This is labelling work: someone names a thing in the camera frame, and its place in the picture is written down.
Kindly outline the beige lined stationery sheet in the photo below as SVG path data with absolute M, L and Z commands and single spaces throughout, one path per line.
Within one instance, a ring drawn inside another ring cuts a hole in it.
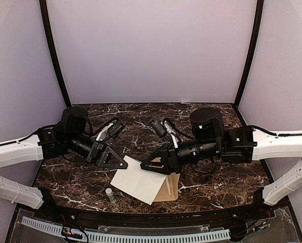
M 141 163 L 127 155 L 123 159 L 128 164 L 127 169 L 118 169 L 110 184 L 122 192 L 151 205 L 167 176 L 142 170 Z

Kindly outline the white letter paper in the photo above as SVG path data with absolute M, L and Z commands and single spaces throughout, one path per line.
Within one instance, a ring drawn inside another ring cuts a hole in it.
M 167 187 L 167 190 L 168 190 L 168 195 L 171 195 L 169 176 L 166 176 L 165 183 L 166 183 L 166 187 Z

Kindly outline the brown kraft envelope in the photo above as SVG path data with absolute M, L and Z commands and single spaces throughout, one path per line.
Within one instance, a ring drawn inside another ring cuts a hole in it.
M 175 201 L 178 199 L 178 196 L 179 196 L 178 184 L 179 184 L 180 174 L 172 173 L 168 176 L 169 176 L 169 182 L 170 182 L 171 195 L 168 195 L 168 190 L 166 187 L 166 183 L 164 181 L 154 199 L 154 202 Z

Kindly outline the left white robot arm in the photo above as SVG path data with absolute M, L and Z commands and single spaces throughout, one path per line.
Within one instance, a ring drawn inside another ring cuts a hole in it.
M 0 143 L 0 168 L 65 156 L 73 151 L 99 168 L 125 170 L 127 162 L 106 143 L 123 129 L 124 125 L 115 117 L 94 132 L 88 111 L 70 107 L 63 111 L 57 124 L 41 127 L 26 137 Z M 25 186 L 1 175 L 0 199 L 40 209 L 50 221 L 60 217 L 60 209 L 55 206 L 49 190 Z

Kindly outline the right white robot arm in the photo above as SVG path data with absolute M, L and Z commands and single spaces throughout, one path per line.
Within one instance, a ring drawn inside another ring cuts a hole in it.
M 277 181 L 258 189 L 247 215 L 257 220 L 282 198 L 302 186 L 302 130 L 270 132 L 257 126 L 224 129 L 221 112 L 200 108 L 190 116 L 188 141 L 162 145 L 140 167 L 146 171 L 179 174 L 183 165 L 196 164 L 215 155 L 225 163 L 241 164 L 268 158 L 298 157 L 298 163 Z

